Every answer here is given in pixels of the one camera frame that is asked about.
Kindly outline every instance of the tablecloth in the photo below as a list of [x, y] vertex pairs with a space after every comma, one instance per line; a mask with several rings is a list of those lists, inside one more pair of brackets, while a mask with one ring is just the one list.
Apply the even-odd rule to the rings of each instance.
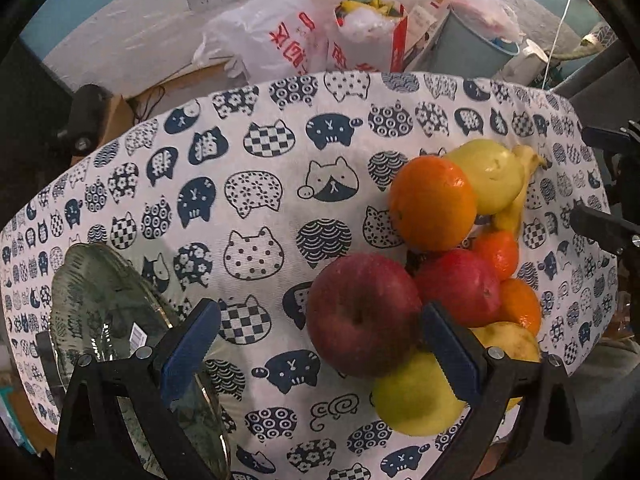
[[530, 144], [551, 167], [529, 184], [517, 276], [540, 297], [542, 350], [572, 372], [606, 327], [617, 287], [615, 257], [569, 226], [578, 202], [609, 211], [580, 130], [568, 101], [549, 92], [362, 72], [217, 92], [135, 126], [2, 231], [4, 314], [34, 411], [56, 429], [34, 342], [47, 329], [53, 273], [71, 244], [104, 242], [183, 317], [203, 297], [225, 302], [225, 356], [207, 366], [240, 445], [236, 480], [420, 478], [460, 424], [412, 438], [380, 421], [371, 382], [341, 376], [315, 353], [308, 288], [344, 254], [404, 263], [386, 200], [411, 158], [478, 137]]

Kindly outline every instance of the silver bolt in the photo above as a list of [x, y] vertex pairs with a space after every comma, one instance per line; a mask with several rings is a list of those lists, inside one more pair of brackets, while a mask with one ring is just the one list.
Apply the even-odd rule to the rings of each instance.
[[562, 366], [562, 360], [557, 355], [551, 354], [547, 359], [553, 366]]
[[152, 352], [153, 350], [151, 349], [151, 346], [141, 346], [136, 350], [136, 357], [138, 359], [146, 359]]
[[488, 349], [487, 353], [489, 357], [493, 359], [502, 359], [504, 357], [504, 350], [499, 346], [492, 346]]
[[87, 366], [91, 362], [91, 356], [89, 354], [82, 354], [78, 358], [78, 366]]
[[76, 140], [76, 150], [84, 152], [84, 150], [86, 150], [88, 147], [89, 139], [87, 139], [86, 137], [81, 137], [80, 139]]

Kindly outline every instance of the white cable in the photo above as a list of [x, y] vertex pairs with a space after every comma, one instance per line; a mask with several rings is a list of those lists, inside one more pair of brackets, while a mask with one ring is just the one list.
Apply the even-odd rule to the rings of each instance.
[[558, 25], [558, 31], [556, 32], [556, 38], [554, 39], [554, 44], [551, 47], [551, 52], [549, 53], [549, 59], [546, 62], [546, 70], [545, 70], [545, 78], [542, 81], [542, 89], [545, 89], [546, 86], [546, 78], [549, 75], [549, 66], [551, 65], [551, 56], [553, 56], [554, 54], [554, 50], [556, 49], [556, 42], [558, 41], [558, 36], [560, 36], [560, 28], [562, 27], [562, 24], [564, 23], [564, 19], [566, 18], [566, 13], [569, 10], [569, 4], [571, 3], [571, 0], [567, 0], [566, 1], [566, 7], [564, 8], [564, 14], [562, 15], [562, 18], [560, 18], [560, 24]]

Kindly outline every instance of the tangerine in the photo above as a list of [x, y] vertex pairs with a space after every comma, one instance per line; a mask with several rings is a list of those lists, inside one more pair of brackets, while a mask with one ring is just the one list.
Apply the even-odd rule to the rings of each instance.
[[542, 323], [540, 302], [533, 289], [517, 278], [509, 278], [500, 284], [500, 319], [517, 323], [534, 336]]
[[448, 251], [476, 219], [476, 194], [456, 164], [423, 155], [405, 164], [391, 183], [389, 215], [409, 247]]
[[482, 232], [471, 250], [494, 268], [501, 282], [510, 278], [518, 267], [518, 243], [509, 231]]

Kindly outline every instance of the red apple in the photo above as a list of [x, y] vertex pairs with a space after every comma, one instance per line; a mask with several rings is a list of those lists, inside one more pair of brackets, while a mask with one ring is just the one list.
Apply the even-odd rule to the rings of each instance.
[[379, 254], [352, 254], [314, 280], [306, 325], [318, 355], [339, 372], [381, 377], [418, 341], [422, 303], [402, 265]]
[[472, 251], [453, 249], [425, 261], [414, 281], [424, 303], [439, 301], [462, 326], [498, 321], [500, 282], [489, 264]]

